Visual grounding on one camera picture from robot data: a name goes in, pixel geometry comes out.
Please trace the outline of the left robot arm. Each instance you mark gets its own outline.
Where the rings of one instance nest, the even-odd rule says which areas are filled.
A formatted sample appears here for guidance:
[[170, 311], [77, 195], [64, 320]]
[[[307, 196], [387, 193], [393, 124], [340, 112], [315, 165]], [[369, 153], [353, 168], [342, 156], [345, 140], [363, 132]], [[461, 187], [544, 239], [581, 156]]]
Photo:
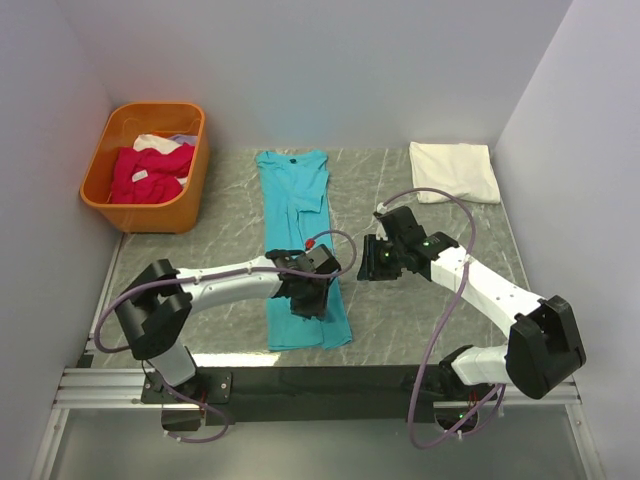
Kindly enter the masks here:
[[253, 299], [283, 299], [297, 317], [322, 317], [341, 266], [331, 250], [276, 249], [244, 263], [176, 269], [163, 259], [147, 267], [123, 293], [115, 314], [133, 357], [149, 363], [176, 401], [206, 395], [195, 361], [179, 340], [187, 319], [213, 307]]

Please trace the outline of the teal t-shirt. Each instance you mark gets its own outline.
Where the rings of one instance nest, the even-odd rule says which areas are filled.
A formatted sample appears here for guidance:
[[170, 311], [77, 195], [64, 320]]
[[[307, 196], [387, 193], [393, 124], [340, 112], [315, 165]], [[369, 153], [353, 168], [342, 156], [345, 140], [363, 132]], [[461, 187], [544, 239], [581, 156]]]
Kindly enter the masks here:
[[[264, 203], [265, 249], [301, 249], [305, 241], [330, 228], [328, 155], [320, 150], [256, 156]], [[352, 341], [337, 281], [330, 285], [324, 318], [304, 319], [290, 311], [286, 298], [266, 302], [267, 342], [271, 351], [321, 347]]]

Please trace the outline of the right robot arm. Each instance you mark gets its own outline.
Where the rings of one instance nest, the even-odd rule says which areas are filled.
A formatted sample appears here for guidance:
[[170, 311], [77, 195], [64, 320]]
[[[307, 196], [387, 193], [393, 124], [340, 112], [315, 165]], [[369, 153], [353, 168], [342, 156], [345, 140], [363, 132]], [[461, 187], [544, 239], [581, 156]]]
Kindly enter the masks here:
[[586, 351], [571, 305], [527, 291], [474, 259], [442, 232], [429, 235], [407, 206], [374, 214], [378, 230], [364, 238], [360, 281], [418, 274], [452, 292], [496, 325], [507, 342], [463, 346], [438, 365], [444, 395], [460, 399], [474, 385], [506, 384], [539, 400], [579, 370]]

